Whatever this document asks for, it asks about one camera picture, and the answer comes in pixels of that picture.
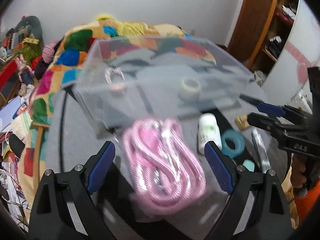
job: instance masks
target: blue gripper pad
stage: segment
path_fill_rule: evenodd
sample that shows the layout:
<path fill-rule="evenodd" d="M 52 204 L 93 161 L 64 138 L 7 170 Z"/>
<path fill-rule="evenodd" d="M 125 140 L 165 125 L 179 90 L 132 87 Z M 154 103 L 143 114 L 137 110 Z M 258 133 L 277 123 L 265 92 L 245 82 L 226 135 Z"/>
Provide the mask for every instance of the blue gripper pad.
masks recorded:
<path fill-rule="evenodd" d="M 281 117 L 285 115 L 285 111 L 280 106 L 274 106 L 267 103 L 259 103 L 257 105 L 259 112 L 265 113 L 274 117 Z"/>
<path fill-rule="evenodd" d="M 91 195 L 95 191 L 99 190 L 102 186 L 104 178 L 115 156 L 116 147 L 113 143 L 110 142 L 89 175 L 89 185 L 87 187 L 87 190 Z"/>
<path fill-rule="evenodd" d="M 204 156 L 213 171 L 220 188 L 231 195 L 233 192 L 232 176 L 219 157 L 219 154 L 213 149 L 210 143 L 206 143 L 204 147 Z"/>

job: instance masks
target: white tape roll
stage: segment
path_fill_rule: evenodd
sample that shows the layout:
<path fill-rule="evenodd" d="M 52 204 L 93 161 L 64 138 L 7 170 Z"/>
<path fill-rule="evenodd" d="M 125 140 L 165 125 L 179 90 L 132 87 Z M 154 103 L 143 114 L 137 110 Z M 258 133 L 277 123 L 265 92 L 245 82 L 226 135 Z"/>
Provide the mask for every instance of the white tape roll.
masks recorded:
<path fill-rule="evenodd" d="M 194 102 L 198 100 L 201 92 L 200 83 L 194 78 L 185 78 L 182 80 L 179 90 L 179 97 L 186 102 Z"/>

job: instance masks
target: white bottle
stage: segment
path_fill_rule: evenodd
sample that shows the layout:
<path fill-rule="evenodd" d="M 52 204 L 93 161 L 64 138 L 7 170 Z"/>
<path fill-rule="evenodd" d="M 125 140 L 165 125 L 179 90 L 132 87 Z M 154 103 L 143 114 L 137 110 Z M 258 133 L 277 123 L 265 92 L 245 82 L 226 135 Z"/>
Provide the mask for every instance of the white bottle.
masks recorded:
<path fill-rule="evenodd" d="M 216 117 L 213 114 L 203 114 L 199 118 L 198 148 L 204 155 L 204 146 L 207 142 L 214 141 L 222 149 L 221 136 Z"/>

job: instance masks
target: pink hat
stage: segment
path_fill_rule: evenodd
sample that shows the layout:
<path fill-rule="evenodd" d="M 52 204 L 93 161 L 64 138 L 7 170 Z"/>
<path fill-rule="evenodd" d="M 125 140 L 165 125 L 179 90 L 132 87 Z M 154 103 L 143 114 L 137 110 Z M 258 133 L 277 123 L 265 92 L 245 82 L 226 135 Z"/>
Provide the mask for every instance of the pink hat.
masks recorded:
<path fill-rule="evenodd" d="M 54 41 L 50 45 L 46 45 L 42 50 L 43 61 L 47 64 L 50 64 L 53 61 L 54 57 L 54 47 L 58 44 L 59 41 Z"/>

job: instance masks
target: door frame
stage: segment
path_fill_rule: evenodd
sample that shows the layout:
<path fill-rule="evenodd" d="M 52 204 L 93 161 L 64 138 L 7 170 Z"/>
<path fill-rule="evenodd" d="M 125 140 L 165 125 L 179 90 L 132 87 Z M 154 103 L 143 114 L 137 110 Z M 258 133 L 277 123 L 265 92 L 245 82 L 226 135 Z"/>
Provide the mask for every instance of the door frame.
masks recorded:
<path fill-rule="evenodd" d="M 278 0 L 272 0 L 271 1 L 271 6 L 270 6 L 270 11 L 268 13 L 268 17 L 267 17 L 267 20 L 265 22 L 265 25 L 262 29 L 262 32 L 261 32 L 261 35 L 260 35 L 260 38 L 258 39 L 258 42 L 248 60 L 248 63 L 246 64 L 246 67 L 248 69 L 251 70 L 252 68 L 252 64 L 255 60 L 255 58 L 257 57 L 257 54 L 263 44 L 263 41 L 265 39 L 265 36 L 267 35 L 267 32 L 269 30 L 269 27 L 270 27 L 270 24 L 271 24 L 271 21 L 273 19 L 273 15 L 275 13 L 275 10 L 276 10 L 276 5 L 277 5 L 277 1 Z M 243 14 L 244 14 L 244 11 L 245 11 L 245 4 L 246 4 L 247 0 L 243 0 L 243 3 L 242 3 L 242 7 L 241 7 L 241 10 L 240 10 L 240 14 L 239 14 L 239 17 L 238 17 L 238 21 L 236 23 L 236 27 L 235 27 L 235 30 L 233 31 L 233 34 L 232 34 L 232 37 L 231 37 L 231 40 L 230 40 L 230 44 L 228 46 L 228 52 L 229 52 L 229 48 L 231 47 L 230 45 L 234 42 L 234 34 L 238 31 L 239 29 L 239 26 L 240 26 L 240 20 L 243 18 Z"/>

